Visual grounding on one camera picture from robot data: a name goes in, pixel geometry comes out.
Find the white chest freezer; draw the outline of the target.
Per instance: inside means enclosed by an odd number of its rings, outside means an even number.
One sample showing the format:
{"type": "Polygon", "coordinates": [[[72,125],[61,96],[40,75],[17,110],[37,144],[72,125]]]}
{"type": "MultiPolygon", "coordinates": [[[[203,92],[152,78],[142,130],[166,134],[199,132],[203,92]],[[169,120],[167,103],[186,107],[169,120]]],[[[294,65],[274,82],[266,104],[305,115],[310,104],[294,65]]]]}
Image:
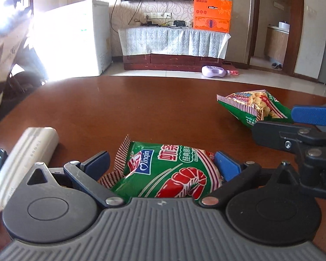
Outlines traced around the white chest freezer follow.
{"type": "Polygon", "coordinates": [[[41,13],[29,41],[47,81],[99,76],[112,62],[109,3],[87,0],[41,13]]]}

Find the white purple bottle on floor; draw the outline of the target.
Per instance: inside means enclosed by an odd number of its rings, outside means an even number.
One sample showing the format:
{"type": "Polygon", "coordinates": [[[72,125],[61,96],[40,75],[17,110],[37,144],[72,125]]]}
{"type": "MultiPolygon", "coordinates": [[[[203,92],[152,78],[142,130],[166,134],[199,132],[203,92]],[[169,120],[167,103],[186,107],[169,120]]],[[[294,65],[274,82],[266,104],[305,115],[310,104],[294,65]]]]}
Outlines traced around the white purple bottle on floor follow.
{"type": "Polygon", "coordinates": [[[203,76],[207,78],[219,77],[223,78],[230,74],[229,70],[225,70],[222,67],[205,65],[201,68],[203,76]]]}

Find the red item on floor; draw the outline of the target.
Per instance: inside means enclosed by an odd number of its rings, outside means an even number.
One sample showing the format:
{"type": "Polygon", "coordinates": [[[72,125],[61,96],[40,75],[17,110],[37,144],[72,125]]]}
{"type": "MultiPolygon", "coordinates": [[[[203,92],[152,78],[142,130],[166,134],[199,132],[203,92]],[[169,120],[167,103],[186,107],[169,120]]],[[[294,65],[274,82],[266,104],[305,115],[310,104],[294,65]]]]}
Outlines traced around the red item on floor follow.
{"type": "Polygon", "coordinates": [[[237,70],[227,70],[228,75],[239,75],[237,70]]]}

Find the green shrimp chips bag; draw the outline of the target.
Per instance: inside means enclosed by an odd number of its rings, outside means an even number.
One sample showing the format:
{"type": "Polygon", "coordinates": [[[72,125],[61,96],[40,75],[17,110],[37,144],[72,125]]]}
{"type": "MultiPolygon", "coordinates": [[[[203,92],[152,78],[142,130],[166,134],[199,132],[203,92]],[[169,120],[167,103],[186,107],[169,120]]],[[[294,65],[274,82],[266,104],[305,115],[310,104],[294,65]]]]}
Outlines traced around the green shrimp chips bag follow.
{"type": "Polygon", "coordinates": [[[258,121],[293,123],[291,109],[281,104],[267,90],[217,95],[217,102],[245,126],[252,128],[258,121]]]}
{"type": "Polygon", "coordinates": [[[134,197],[191,197],[199,201],[221,187],[224,178],[214,164],[213,153],[176,144],[132,141],[126,136],[113,171],[98,181],[125,201],[134,197]]]}

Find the wooden kitchen cabinet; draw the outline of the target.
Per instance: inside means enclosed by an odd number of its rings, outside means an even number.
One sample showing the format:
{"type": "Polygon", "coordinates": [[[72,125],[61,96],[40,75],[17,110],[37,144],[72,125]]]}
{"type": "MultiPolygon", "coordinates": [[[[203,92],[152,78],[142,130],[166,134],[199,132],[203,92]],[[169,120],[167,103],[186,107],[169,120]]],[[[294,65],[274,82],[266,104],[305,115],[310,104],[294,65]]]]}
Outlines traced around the wooden kitchen cabinet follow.
{"type": "Polygon", "coordinates": [[[267,27],[264,56],[283,64],[286,56],[289,32],[269,25],[267,27]]]}

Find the tv cabinet with cloth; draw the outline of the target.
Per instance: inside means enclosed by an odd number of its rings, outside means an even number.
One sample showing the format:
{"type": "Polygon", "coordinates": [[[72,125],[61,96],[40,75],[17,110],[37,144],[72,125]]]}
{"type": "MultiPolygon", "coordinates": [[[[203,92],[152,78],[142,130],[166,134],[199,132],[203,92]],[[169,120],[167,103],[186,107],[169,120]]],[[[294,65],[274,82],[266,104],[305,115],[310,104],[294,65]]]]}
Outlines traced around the tv cabinet with cloth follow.
{"type": "Polygon", "coordinates": [[[231,38],[188,27],[131,27],[118,34],[125,70],[200,72],[205,65],[221,66],[231,38]]]}

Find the orange gift box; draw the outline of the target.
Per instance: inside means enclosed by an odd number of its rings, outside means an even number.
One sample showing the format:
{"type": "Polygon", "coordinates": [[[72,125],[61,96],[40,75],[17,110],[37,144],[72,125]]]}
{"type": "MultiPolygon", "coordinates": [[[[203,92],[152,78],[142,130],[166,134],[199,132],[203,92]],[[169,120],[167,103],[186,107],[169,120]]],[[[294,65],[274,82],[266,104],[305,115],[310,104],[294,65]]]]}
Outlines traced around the orange gift box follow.
{"type": "Polygon", "coordinates": [[[230,0],[194,0],[193,28],[229,33],[232,5],[230,0]]]}

